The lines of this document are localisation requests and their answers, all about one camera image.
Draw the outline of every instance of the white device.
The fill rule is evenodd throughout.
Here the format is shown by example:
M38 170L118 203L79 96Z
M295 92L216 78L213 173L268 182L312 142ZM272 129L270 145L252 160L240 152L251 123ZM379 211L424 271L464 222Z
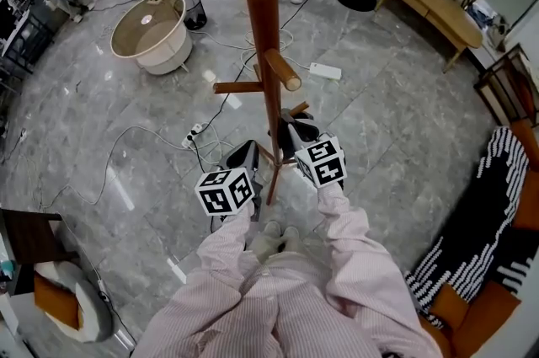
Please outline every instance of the white device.
M344 151L336 136L294 153L298 168L317 189L347 177Z
M195 186L195 193L207 216L238 214L254 197L246 168L203 174Z
M341 70L338 67L331 67L327 65L321 65L320 63L311 63L309 72L312 75L318 75L327 79L340 79Z
M191 137L193 138L193 140L196 138L196 136L202 132L202 125L200 125L199 123L196 123L193 128L189 131L189 133L187 134L187 136L191 135ZM182 147L183 148L190 148L191 150L195 150L195 144L193 144L193 141L190 141L187 139L187 136L184 138L184 140L182 141Z

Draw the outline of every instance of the white cable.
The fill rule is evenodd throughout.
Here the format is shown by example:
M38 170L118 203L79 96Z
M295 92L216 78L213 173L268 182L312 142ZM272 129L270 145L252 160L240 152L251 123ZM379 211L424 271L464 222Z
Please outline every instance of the white cable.
M290 45L292 45L292 43L294 42L294 35L288 31L287 29L280 29L279 30L280 32L283 32L283 33L286 33L287 35L290 36L290 40L288 42L284 42L283 40L280 40L279 43L280 43L280 49L279 51L284 51L286 48L288 48ZM246 34L245 34L245 41L250 44L251 46L238 46L238 45L229 45L229 44L225 44L224 42L220 42L219 40L217 40L216 38L214 38L212 35L210 35L207 31L193 31L193 30L189 30L190 33L194 33L196 35L206 35L208 36L211 40L213 40L216 44L218 45L222 45L222 46L228 46L229 48L234 48L236 50L241 50L242 53L240 55L240 60L242 62L242 65L250 72L253 72L254 73L254 69L249 67L247 62L245 61L245 53L249 53L251 51L255 51L255 48L254 48L254 41L252 39L249 38L249 34L252 34L253 31L250 30L248 31ZM287 57L287 56L283 56L283 58L287 59L287 60L290 60L290 61L293 61L294 63L296 63L299 67L302 67L303 69L310 69L310 67L308 66L303 66L302 64L298 63L296 60L294 60L293 58L290 58L290 57Z
M214 131L214 134L215 134L215 136L216 136L215 141L208 142L207 144L204 144L203 146L200 146L200 147L197 146L197 147L198 147L198 149L200 150L201 148L208 147L208 146L210 146L211 144L215 144L215 143L216 143L216 144L218 144L218 146L219 146L219 151L220 151L221 157L222 157L222 148L221 148L221 144L228 145L229 147L234 147L234 146L233 146L232 144L229 144L228 142L224 142L224 141L219 140L219 137L218 137L218 135L217 135L217 131L216 131L215 127L214 127L213 125L210 125L210 126L211 126L211 129ZM103 184L102 184L102 186L101 186L101 190L99 191L98 197L97 197L97 199L96 199L95 201L87 200L83 195L81 195L81 193L80 193L77 189L75 189L75 188L72 187L69 183L67 183L64 187L62 187L62 188L58 191L58 193L56 194L56 196L55 196L54 198L52 198L52 201L51 201L51 203L50 203L49 205L43 206L43 205L41 205L41 203L40 203L40 206L39 206L39 208L38 208L38 211L46 210L46 209L48 209L48 208L51 208L51 207L54 205L54 203L55 203L56 199L58 198L58 196L60 196L60 195L63 193L63 191L64 191L65 189L71 189L71 190L73 190L73 191L77 194L77 196L78 196L80 199L82 199L84 202L86 202L87 204L89 204L89 205L91 205L91 206L95 206L95 205L99 202L99 200L101 199L101 196L103 195L104 188L105 188L106 183L107 183L107 167L109 166L110 158L112 157L112 153L113 153L113 151L115 150L116 144L118 143L118 141L120 140L120 138L123 137L123 135L124 135L127 131L129 131L129 130L131 130L131 129L141 129L141 130L143 130L143 131L148 131L148 132L152 133L153 135L155 135L157 138L159 138L162 142L164 142L165 144L167 144L168 146L170 146L170 147L172 147L172 148L175 148L176 150L191 151L191 152L193 152L194 154L196 154L196 151L195 151L194 148L192 148L192 147L191 147L191 148L178 147L178 146L174 145L172 142L169 142L169 141L167 141L166 139L164 139L164 138L163 138L161 135L159 135L157 132L152 131L152 130L150 130L150 129L147 129L146 127L139 126L139 125L129 126L129 127L126 128L123 132L120 133L120 135L116 138L114 144L112 145L112 148L110 149L109 156L107 157L107 162L106 162L105 165L104 165L104 179L103 179ZM210 162L210 161L206 160L205 158L203 158L202 156L200 156L200 159L201 159L201 160L204 160L204 162L209 163L210 165L214 165L214 164L217 164L217 163L218 163L218 162L214 162L214 163L213 163L213 162Z
M58 211L55 211L55 214L57 214L58 216L61 217L61 220L63 221L63 224L66 226L67 228L67 231L69 231L71 233L71 235L73 235L73 238L75 238L75 243L78 243L78 238L77 238L77 235L75 235L75 233L72 231L72 229L69 227L69 225L67 224L66 222L66 219L64 218L64 216L62 214L60 214ZM92 265L92 269L93 269L93 272L95 273L95 275L98 277L98 280L102 280L101 279L101 276L99 275L99 272L97 271L97 269L95 268L95 265L93 264L92 260L89 258L88 254L86 253L86 250L84 250L84 246L80 245L78 246L84 253L84 256L86 256L86 260L90 263L90 265Z

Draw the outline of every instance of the round lamp shade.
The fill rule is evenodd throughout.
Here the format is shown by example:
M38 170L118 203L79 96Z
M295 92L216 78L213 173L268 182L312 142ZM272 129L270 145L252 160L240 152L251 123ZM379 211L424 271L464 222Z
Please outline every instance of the round lamp shade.
M116 25L110 48L154 75L171 72L193 48L184 18L184 0L142 0Z

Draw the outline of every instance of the power strip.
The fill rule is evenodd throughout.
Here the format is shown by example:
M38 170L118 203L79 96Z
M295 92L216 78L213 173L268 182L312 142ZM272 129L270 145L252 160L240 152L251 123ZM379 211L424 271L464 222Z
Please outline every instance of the power strip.
M203 129L202 125L200 125L199 123L196 123L192 127L190 132L187 134L187 136L191 135L191 137L193 138L193 141L194 141L196 139L196 137L198 136L199 132L202 132L202 129ZM182 147L183 148L190 148L191 150L195 150L195 145L193 144L193 141L188 140L187 136L182 141Z
M104 285L104 281L102 279L98 279L98 287L99 287L99 297L104 302L110 302L109 292L107 291L107 288Z

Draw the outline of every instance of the gray tile floor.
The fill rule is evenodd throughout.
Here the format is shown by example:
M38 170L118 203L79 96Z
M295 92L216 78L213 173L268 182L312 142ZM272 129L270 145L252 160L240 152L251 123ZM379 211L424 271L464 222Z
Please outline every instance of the gray tile floor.
M97 8L125 1L99 0ZM250 30L245 0L202 1L209 17L205 30L244 45ZM109 48L111 28L129 7L92 12L79 25L66 24L24 83L11 109L7 146L22 127L28 137L0 167L0 202L35 211L40 200L50 204L67 183L95 202L106 176L97 203L67 189L49 211L65 216L138 338L181 286L167 258L177 258L185 270L195 266L194 250L209 233L209 222L193 195L200 169L192 152L174 150L139 129L119 140L105 172L109 151L133 125L179 144L222 101L203 73L209 69L230 81L240 61L238 51L193 35L190 73L151 76L117 59ZM280 0L281 21L295 11L288 0ZM303 85L293 94L283 93L283 105L306 99L311 113L339 137L349 173L346 193L367 210L371 236L387 246L402 269L411 267L466 187L494 128L472 87L477 71L462 58L444 75L451 46L396 0L377 14L349 11L336 0L310 0L286 29L295 38L287 56L306 65L317 61L341 67L343 79L310 77L293 65ZM241 79L253 79L253 74L245 72ZM219 137L234 145L257 139L269 147L262 97L238 98L242 106L235 110L227 104L215 121ZM203 137L213 139L209 131ZM218 159L219 150L202 154ZM262 163L263 178L270 174ZM285 169L261 224L272 218L295 224L316 248L324 235L316 202L313 188L294 169ZM30 331L41 356L105 356L102 350L125 355L113 340L75 345L53 328L47 339L39 330Z

